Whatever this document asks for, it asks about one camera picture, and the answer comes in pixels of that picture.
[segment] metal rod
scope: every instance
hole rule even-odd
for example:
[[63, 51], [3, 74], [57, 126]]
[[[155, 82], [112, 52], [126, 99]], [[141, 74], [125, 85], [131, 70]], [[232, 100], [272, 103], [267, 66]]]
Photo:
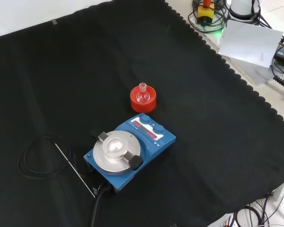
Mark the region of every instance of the metal rod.
[[92, 196], [95, 198], [94, 193], [89, 189], [89, 187], [87, 186], [87, 184], [84, 182], [84, 180], [82, 179], [82, 177], [80, 176], [80, 174], [77, 172], [77, 170], [72, 166], [71, 162], [67, 159], [67, 157], [64, 155], [64, 153], [61, 151], [61, 149], [58, 147], [58, 145], [54, 142], [54, 144], [56, 145], [56, 147], [58, 148], [58, 150], [61, 152], [61, 154], [65, 157], [66, 161], [68, 161], [68, 163], [71, 165], [72, 169], [76, 172], [76, 174], [78, 175], [78, 177], [82, 180], [82, 182], [84, 183], [85, 187], [89, 190], [90, 194], [92, 194]]

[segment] power cord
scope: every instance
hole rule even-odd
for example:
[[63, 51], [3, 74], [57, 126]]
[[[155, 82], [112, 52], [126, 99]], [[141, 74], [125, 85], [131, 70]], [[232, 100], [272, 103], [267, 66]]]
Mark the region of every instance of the power cord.
[[[253, 208], [251, 206], [245, 206], [241, 210], [243, 210], [243, 209], [248, 209], [248, 210], [254, 212], [256, 214], [256, 216], [257, 216], [257, 219], [258, 219], [258, 224], [257, 225], [261, 225], [262, 224], [262, 222], [261, 222], [262, 218], [261, 218], [259, 212], [255, 208]], [[236, 220], [236, 223], [237, 223], [238, 227], [241, 227], [241, 225], [238, 222], [238, 212], [237, 212], [237, 215], [235, 217], [235, 220]]]
[[[61, 167], [58, 167], [58, 168], [53, 169], [53, 170], [46, 170], [46, 171], [38, 171], [38, 170], [34, 170], [33, 168], [29, 167], [28, 161], [27, 161], [27, 153], [31, 150], [31, 147], [35, 143], [37, 143], [39, 140], [43, 140], [43, 139], [50, 140], [52, 142], [53, 146], [56, 144], [57, 141], [65, 144], [65, 146], [66, 146], [66, 152], [65, 153], [67, 153], [68, 157], [66, 158], [66, 161], [61, 165]], [[30, 142], [28, 142], [24, 146], [24, 148], [21, 152], [21, 155], [18, 159], [18, 165], [17, 165], [18, 172], [22, 176], [29, 178], [29, 179], [34, 179], [34, 180], [49, 179], [49, 178], [55, 177], [57, 174], [61, 173], [66, 168], [66, 166], [69, 163], [68, 161], [71, 158], [73, 158], [74, 168], [75, 168], [76, 172], [81, 177], [85, 177], [90, 173], [90, 172], [88, 172], [86, 175], [80, 174], [77, 170], [76, 156], [75, 156], [75, 153], [72, 151], [71, 146], [64, 141], [63, 137], [49, 132], [49, 133], [37, 136], [36, 138], [31, 140]]]
[[[225, 16], [226, 9], [224, 7], [224, 1], [223, 0], [212, 1], [211, 3], [214, 3], [214, 8], [211, 8], [209, 6], [203, 6], [202, 3], [203, 3], [203, 1], [193, 0], [193, 12], [191, 12], [188, 15], [188, 21], [189, 21], [191, 27], [193, 27], [195, 30], [202, 32], [202, 33], [213, 33], [213, 32], [222, 31], [223, 28], [224, 28], [224, 24], [226, 22], [226, 16]], [[203, 8], [206, 8], [206, 9], [212, 9], [214, 11], [214, 14], [219, 15], [218, 19], [214, 22], [211, 22], [211, 23], [202, 22], [201, 26], [203, 27], [203, 30], [198, 28], [196, 25], [194, 25], [191, 22], [191, 19], [190, 19], [191, 15], [194, 15], [195, 19], [197, 20], [197, 15], [195, 14], [195, 12], [198, 10], [199, 6], [202, 6]], [[205, 30], [206, 26], [209, 26], [209, 27], [218, 27], [219, 26], [219, 28], [214, 29], [214, 30]]]
[[103, 188], [100, 188], [100, 193], [98, 194], [97, 196], [97, 199], [96, 199], [96, 202], [95, 202], [95, 205], [94, 205], [94, 208], [93, 208], [93, 212], [92, 212], [92, 218], [91, 218], [91, 225], [90, 227], [94, 227], [94, 224], [95, 224], [95, 220], [96, 220], [96, 213], [97, 213], [97, 208], [98, 208], [98, 204], [99, 204], [99, 201], [100, 201], [100, 198], [101, 196], [112, 189], [112, 186], [110, 184], [106, 185], [106, 186], [103, 186]]

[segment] coiled black wire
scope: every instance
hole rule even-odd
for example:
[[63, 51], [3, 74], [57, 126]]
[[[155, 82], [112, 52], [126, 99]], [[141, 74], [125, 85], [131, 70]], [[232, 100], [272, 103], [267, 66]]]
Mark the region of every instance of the coiled black wire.
[[[211, 22], [211, 23], [206, 23], [206, 22], [202, 22], [201, 23], [201, 26], [204, 28], [203, 30], [198, 28], [196, 25], [194, 25], [191, 20], [190, 20], [190, 16], [191, 15], [194, 15], [195, 19], [197, 20], [197, 15], [195, 14], [195, 12], [198, 10], [198, 7], [203, 3], [203, 1], [200, 1], [200, 0], [193, 0], [193, 12], [191, 12], [189, 15], [188, 15], [188, 21], [190, 23], [190, 25], [197, 31], [199, 32], [202, 32], [202, 33], [213, 33], [213, 32], [218, 32], [218, 31], [222, 31], [223, 28], [224, 28], [224, 24], [226, 22], [226, 16], [225, 16], [225, 13], [226, 13], [226, 9], [224, 7], [224, 1], [223, 0], [216, 0], [216, 1], [212, 1], [211, 3], [214, 3], [214, 8], [211, 8], [209, 6], [203, 6], [203, 8], [206, 8], [206, 9], [212, 9], [214, 11], [214, 13], [216, 15], [219, 15], [218, 19], [215, 20], [214, 22]], [[219, 26], [218, 29], [214, 29], [214, 30], [209, 30], [209, 31], [206, 31], [205, 30], [205, 27], [206, 26], [209, 26], [209, 27], [217, 27]]]
[[[253, 208], [253, 207], [251, 207], [251, 206], [245, 206], [245, 207], [243, 207], [243, 209], [248, 209], [248, 210], [254, 212], [254, 213], [256, 214], [256, 216], [257, 216], [257, 219], [258, 219], [258, 224], [257, 224], [257, 225], [258, 225], [258, 226], [261, 225], [261, 223], [262, 223], [262, 218], [261, 218], [259, 212], [258, 212], [255, 208]], [[241, 225], [240, 225], [239, 222], [238, 222], [238, 212], [236, 213], [236, 216], [235, 216], [234, 219], [236, 220], [236, 223], [237, 223], [238, 227], [241, 227]]]
[[284, 80], [278, 76], [274, 76], [274, 80], [284, 87]]
[[[52, 170], [46, 170], [46, 171], [34, 170], [31, 167], [29, 167], [29, 165], [27, 164], [28, 163], [28, 161], [27, 161], [27, 153], [29, 151], [31, 151], [31, 147], [37, 141], [42, 140], [42, 139], [48, 139], [48, 140], [50, 140], [52, 142], [54, 148], [57, 149], [56, 146], [54, 145], [56, 143], [56, 140], [54, 139], [55, 137], [56, 137], [56, 139], [64, 141], [63, 137], [61, 137], [61, 136], [59, 136], [57, 134], [49, 132], [49, 133], [37, 136], [36, 138], [31, 140], [30, 142], [28, 142], [24, 146], [24, 148], [23, 148], [23, 150], [21, 152], [21, 155], [20, 155], [20, 157], [18, 159], [18, 165], [17, 165], [18, 172], [22, 176], [24, 176], [26, 178], [29, 178], [29, 179], [34, 179], [34, 180], [43, 180], [43, 179], [48, 179], [48, 178], [52, 178], [52, 177], [56, 176], [57, 174], [59, 174], [60, 172], [62, 172], [66, 168], [66, 166], [68, 164], [67, 160], [60, 167], [58, 167], [56, 169], [52, 169]], [[71, 158], [73, 159], [73, 161], [74, 161], [74, 164], [73, 164], [74, 168], [78, 172], [75, 153], [72, 151], [71, 146], [67, 142], [64, 142], [64, 144], [66, 145], [66, 152], [64, 152], [64, 154], [65, 154], [65, 156], [67, 157], [68, 160], [70, 160]]]

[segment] red bottle cap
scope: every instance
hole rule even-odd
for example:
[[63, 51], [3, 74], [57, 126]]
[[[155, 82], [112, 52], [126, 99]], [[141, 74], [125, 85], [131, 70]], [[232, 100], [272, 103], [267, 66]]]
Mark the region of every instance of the red bottle cap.
[[156, 91], [151, 86], [146, 87], [146, 91], [149, 93], [150, 98], [147, 101], [139, 102], [137, 100], [137, 95], [140, 91], [140, 87], [136, 86], [131, 91], [131, 103], [132, 108], [138, 113], [149, 113], [154, 110], [156, 107], [157, 101], [156, 101]]

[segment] white table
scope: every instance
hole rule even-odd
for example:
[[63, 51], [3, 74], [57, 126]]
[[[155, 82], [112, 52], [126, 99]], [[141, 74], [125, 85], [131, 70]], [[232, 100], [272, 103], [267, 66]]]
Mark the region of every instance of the white table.
[[[192, 12], [192, 0], [166, 0], [166, 2], [179, 13], [187, 23], [187, 16]], [[210, 40], [214, 38], [211, 35], [205, 35], [203, 33], [199, 33], [200, 36], [206, 41], [208, 45], [216, 52], [219, 51], [217, 43], [215, 44]], [[246, 80], [247, 84], [251, 85], [255, 91], [259, 93], [260, 96], [264, 97], [266, 102], [268, 102], [272, 108], [277, 110], [278, 114], [284, 118], [284, 87], [279, 85], [276, 81], [271, 80], [267, 84], [263, 86], [255, 86], [251, 81], [249, 76], [244, 73], [242, 70], [235, 65], [235, 61], [232, 61], [228, 57], [223, 57], [226, 60], [226, 63], [230, 65], [232, 69], [235, 70], [236, 73], [240, 74], [242, 79]], [[278, 187], [275, 191], [274, 198], [278, 200], [280, 197], [284, 195], [284, 183]], [[223, 222], [228, 219], [230, 214], [225, 214], [219, 220], [215, 221], [208, 227], [219, 227], [222, 226]]]

